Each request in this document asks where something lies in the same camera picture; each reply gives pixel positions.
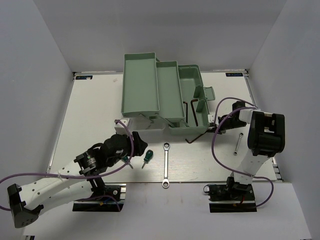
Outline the green handled screwdriver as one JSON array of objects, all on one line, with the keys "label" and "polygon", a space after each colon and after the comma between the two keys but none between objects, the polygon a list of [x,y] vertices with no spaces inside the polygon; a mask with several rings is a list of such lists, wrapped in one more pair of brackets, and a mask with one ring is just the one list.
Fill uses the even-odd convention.
[{"label": "green handled screwdriver", "polygon": [[129,161],[129,157],[125,156],[121,159],[124,163],[126,163],[131,169],[134,169],[134,167],[131,165],[130,161]]},{"label": "green handled screwdriver", "polygon": [[143,165],[142,165],[142,169],[145,167],[146,164],[149,163],[149,161],[153,158],[154,152],[152,150],[147,150],[144,158],[143,158]]}]

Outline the small silver wrench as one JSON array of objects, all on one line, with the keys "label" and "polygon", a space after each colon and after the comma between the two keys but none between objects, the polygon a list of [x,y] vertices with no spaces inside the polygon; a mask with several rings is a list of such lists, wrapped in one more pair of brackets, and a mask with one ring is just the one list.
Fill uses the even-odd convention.
[{"label": "small silver wrench", "polygon": [[234,152],[233,152],[234,156],[238,155],[238,150],[239,150],[239,147],[240,147],[240,144],[241,144],[243,136],[244,136],[244,134],[242,132],[240,132],[239,135],[238,135],[238,140],[237,140]]}]

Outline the dark hex key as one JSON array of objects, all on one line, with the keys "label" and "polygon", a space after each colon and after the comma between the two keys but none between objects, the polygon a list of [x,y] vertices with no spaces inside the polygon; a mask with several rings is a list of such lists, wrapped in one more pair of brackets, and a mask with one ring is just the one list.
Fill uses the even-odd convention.
[{"label": "dark hex key", "polygon": [[201,133],[200,135],[198,135],[197,137],[193,138],[192,140],[189,140],[187,138],[185,138],[184,140],[188,143],[188,144],[192,144],[194,143],[196,140],[198,140],[199,138],[201,138],[202,136],[204,136],[207,133],[211,133],[213,131],[213,128],[208,128],[204,133]]},{"label": "dark hex key", "polygon": [[183,101],[182,103],[184,105],[184,111],[185,111],[185,125],[187,127],[189,127],[189,124],[188,124],[188,103],[186,101]]},{"label": "dark hex key", "polygon": [[198,127],[199,126],[199,123],[198,123],[198,119],[197,119],[197,115],[196,115],[196,110],[194,108],[194,103],[195,102],[198,102],[199,100],[198,99],[192,99],[190,101],[190,105],[191,105],[191,110],[192,110],[192,114],[193,114],[193,117],[194,117],[194,122],[195,122],[195,125]]}]

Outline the green plastic toolbox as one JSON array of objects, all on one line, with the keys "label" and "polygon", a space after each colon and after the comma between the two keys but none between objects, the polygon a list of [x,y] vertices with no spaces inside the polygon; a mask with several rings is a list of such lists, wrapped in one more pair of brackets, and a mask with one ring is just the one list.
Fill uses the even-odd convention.
[{"label": "green plastic toolbox", "polygon": [[[160,61],[154,52],[124,55],[121,115],[166,124],[172,135],[200,135],[212,127],[208,122],[209,101],[215,100],[213,87],[204,86],[197,64],[179,65]],[[198,126],[195,124],[190,101]],[[188,103],[188,125],[183,101]]]}]

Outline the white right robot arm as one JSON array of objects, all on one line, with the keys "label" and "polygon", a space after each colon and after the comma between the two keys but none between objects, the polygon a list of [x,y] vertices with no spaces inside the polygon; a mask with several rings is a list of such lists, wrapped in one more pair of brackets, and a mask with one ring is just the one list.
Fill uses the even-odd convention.
[{"label": "white right robot arm", "polygon": [[243,101],[232,105],[230,115],[218,118],[218,132],[246,127],[247,152],[239,166],[232,171],[225,187],[226,195],[236,200],[253,182],[262,165],[285,148],[285,116],[247,107]]}]

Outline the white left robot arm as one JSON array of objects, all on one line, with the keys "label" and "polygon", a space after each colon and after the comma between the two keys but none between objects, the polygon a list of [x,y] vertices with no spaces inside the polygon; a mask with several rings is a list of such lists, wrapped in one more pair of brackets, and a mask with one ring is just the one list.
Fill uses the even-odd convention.
[{"label": "white left robot arm", "polygon": [[131,136],[114,134],[76,156],[54,176],[22,186],[10,185],[7,193],[15,228],[24,228],[63,204],[108,197],[113,191],[105,185],[102,174],[124,157],[142,156],[147,147],[136,131]]}]

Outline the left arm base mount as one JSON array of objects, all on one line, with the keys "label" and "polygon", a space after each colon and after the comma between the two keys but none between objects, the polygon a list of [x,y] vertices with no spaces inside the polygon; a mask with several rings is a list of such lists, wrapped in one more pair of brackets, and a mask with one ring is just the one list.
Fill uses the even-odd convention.
[{"label": "left arm base mount", "polygon": [[103,195],[94,193],[89,200],[74,201],[73,212],[119,213],[125,203],[127,185],[125,183],[106,184]]}]

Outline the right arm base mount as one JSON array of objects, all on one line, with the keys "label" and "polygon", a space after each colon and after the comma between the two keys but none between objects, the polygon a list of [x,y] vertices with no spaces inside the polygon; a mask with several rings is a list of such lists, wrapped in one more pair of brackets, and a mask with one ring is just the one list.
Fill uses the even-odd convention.
[{"label": "right arm base mount", "polygon": [[209,196],[210,213],[257,212],[252,185],[248,186],[248,190],[229,190],[226,184],[207,184],[203,192]]}]

